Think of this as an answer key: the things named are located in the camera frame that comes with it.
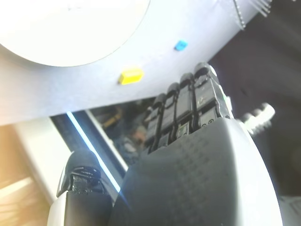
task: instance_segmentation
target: blue block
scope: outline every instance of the blue block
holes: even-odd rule
[[[187,46],[187,42],[180,40],[174,48],[178,51],[182,51],[186,48],[186,46]]]

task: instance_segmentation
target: yellow block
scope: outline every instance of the yellow block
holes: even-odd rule
[[[143,75],[144,75],[144,72],[139,68],[126,70],[121,73],[119,82],[121,85],[138,82],[143,77]]]

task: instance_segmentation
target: glowing white line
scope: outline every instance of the glowing white line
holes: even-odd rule
[[[111,172],[109,171],[107,166],[104,164],[103,160],[101,159],[101,157],[97,153],[96,149],[93,147],[91,141],[86,136],[85,132],[83,131],[83,129],[81,128],[81,126],[79,125],[77,120],[75,119],[74,115],[71,112],[67,112],[67,115],[68,115],[69,119],[71,120],[71,122],[73,123],[76,130],[78,131],[78,133],[80,134],[81,138],[86,143],[87,147],[90,149],[90,151],[92,151],[95,154],[97,160],[99,161],[99,164],[100,164],[101,168],[103,169],[104,173],[107,175],[107,177],[109,178],[109,180],[113,184],[116,191],[119,192],[120,191],[120,186],[118,185],[117,181],[115,180],[115,178],[113,177],[113,175],[111,174]]]

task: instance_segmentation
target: robotic hand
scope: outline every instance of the robotic hand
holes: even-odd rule
[[[147,149],[127,171],[114,206],[94,154],[73,153],[48,226],[281,226],[248,130],[233,118],[214,69],[200,63],[156,98]]]

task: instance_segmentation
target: round white disc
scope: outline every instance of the round white disc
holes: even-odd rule
[[[119,48],[150,0],[0,0],[0,44],[52,66],[84,65]]]

